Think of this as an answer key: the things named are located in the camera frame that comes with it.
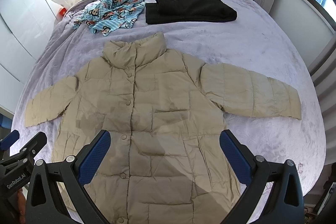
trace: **blue gripper pad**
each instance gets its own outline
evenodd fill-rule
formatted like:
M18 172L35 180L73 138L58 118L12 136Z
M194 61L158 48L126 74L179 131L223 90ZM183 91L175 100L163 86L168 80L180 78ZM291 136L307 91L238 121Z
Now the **blue gripper pad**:
M78 181L82 186L91 182L110 145L110 132L105 131L78 168Z
M0 150L7 151L20 138L19 131L14 130L0 141Z
M225 131L219 137L219 144L240 183L248 186L252 182L251 166Z
M11 129L12 128L12 119L7 118L6 116L0 114L0 127Z

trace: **white wall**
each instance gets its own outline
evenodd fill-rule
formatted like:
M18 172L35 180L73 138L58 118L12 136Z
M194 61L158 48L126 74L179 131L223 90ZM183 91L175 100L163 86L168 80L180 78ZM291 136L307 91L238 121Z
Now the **white wall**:
M306 0L275 0L269 14L288 35L307 67L334 33Z

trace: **wardrobe door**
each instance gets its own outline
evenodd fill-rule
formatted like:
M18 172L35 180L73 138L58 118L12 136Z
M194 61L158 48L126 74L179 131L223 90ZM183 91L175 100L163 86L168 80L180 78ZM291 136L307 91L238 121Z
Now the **wardrobe door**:
M21 45L38 59L57 22L46 0L0 0L0 14Z
M23 89L23 83L0 65L0 107L14 113Z
M0 34L0 65L19 82L26 83L36 60L15 38L2 18Z

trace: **lavender bedspread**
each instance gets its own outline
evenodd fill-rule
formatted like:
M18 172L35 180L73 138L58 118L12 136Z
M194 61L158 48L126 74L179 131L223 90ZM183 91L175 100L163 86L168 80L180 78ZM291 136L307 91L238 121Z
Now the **lavender bedspread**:
M73 20L83 13L90 2L75 5L58 23L27 81L13 120L12 129L21 137L11 148L11 154L37 132L48 136L48 144L36 159L50 161L53 142L60 118L31 128L24 127L25 107L36 93L55 84L66 75L74 75L89 60L102 53L109 40L132 42L155 32L164 32L167 46L187 52L208 63L230 63L254 70L293 86L302 105L302 120L292 118L250 118L224 113L229 129L255 155L269 161L292 159L298 167L303 194L317 181L322 170L326 139L320 106L307 68L298 51L275 21L252 0L222 0L238 13L236 21L227 23L177 22L147 25L145 14L139 16L132 29L117 29L104 37L92 34L82 24L72 28ZM261 212L271 185L265 189L251 221Z

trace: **blue monkey print fabric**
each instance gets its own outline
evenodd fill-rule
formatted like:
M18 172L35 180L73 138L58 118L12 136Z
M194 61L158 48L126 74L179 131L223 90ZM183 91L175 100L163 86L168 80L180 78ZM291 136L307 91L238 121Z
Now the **blue monkey print fabric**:
M144 0L101 0L97 5L87 8L73 22L73 28L77 29L85 22L91 33L101 31L107 36L118 28L132 28L144 8Z

